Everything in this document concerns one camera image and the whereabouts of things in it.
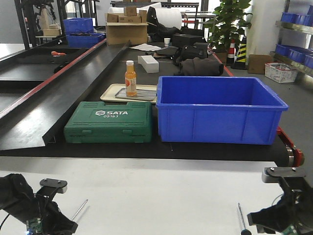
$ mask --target sata logo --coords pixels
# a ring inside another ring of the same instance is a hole
[[[102,115],[128,115],[127,111],[104,111],[104,110],[99,110],[95,113],[98,116]]]
[[[96,112],[96,115],[98,115],[98,116],[102,116],[104,114],[106,114],[106,111],[103,111],[103,110],[100,110],[100,111]]]
[[[128,115],[127,111],[107,111],[107,115]]]

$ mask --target bottle label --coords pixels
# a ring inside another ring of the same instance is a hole
[[[125,78],[126,94],[136,94],[136,79]]]

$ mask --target green tool case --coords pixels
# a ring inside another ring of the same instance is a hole
[[[150,142],[151,103],[81,102],[64,127],[64,136],[68,143]]]

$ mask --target white basket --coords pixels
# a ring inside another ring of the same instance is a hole
[[[291,69],[283,63],[266,63],[265,77],[268,77],[278,83],[294,82],[298,71]]]

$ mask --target blue storage bin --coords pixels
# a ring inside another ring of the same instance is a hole
[[[310,5],[310,8],[308,10],[308,15],[313,15],[313,6]]]
[[[297,15],[294,13],[283,12],[281,21],[295,23]]]
[[[305,15],[297,15],[295,18],[296,24],[304,24]]]
[[[92,18],[72,18],[63,20],[65,34],[72,33],[93,33]]]
[[[293,48],[299,49],[300,47],[277,44],[275,52],[283,56],[289,56],[290,49],[293,49]]]
[[[303,25],[312,27],[313,26],[313,16],[306,15],[304,17]]]
[[[313,69],[313,55],[306,55],[304,65]]]
[[[98,42],[105,39],[105,35],[103,33],[91,33],[91,36],[72,36],[67,35],[67,42],[69,47],[74,48],[90,48],[97,44]]]
[[[304,60],[305,60],[305,56],[307,54],[313,54],[313,52],[311,50],[303,49],[303,48],[300,48],[300,49],[290,49],[288,57],[290,59],[294,60],[295,62],[303,63]]]
[[[255,77],[162,76],[162,141],[272,144],[288,105]]]

